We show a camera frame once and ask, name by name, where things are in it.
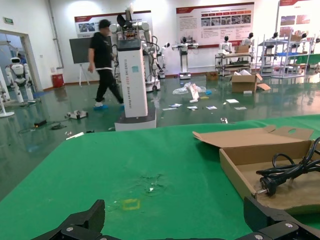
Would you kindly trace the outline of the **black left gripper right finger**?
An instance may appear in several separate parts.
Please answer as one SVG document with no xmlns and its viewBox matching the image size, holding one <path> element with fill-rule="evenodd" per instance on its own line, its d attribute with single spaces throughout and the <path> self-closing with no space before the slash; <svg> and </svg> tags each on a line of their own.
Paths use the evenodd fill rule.
<svg viewBox="0 0 320 240">
<path fill-rule="evenodd" d="M 240 240 L 320 240 L 320 231 L 284 210 L 266 207 L 252 196 L 243 200 L 243 217 L 252 230 Z"/>
</svg>

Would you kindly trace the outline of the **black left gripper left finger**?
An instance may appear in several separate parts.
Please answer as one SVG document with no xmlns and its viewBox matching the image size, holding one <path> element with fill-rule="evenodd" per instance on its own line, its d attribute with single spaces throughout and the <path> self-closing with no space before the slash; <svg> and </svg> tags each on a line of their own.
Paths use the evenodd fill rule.
<svg viewBox="0 0 320 240">
<path fill-rule="evenodd" d="M 100 240 L 105 223 L 105 201 L 98 199 L 86 211 L 69 215 L 57 228 L 35 240 Z"/>
</svg>

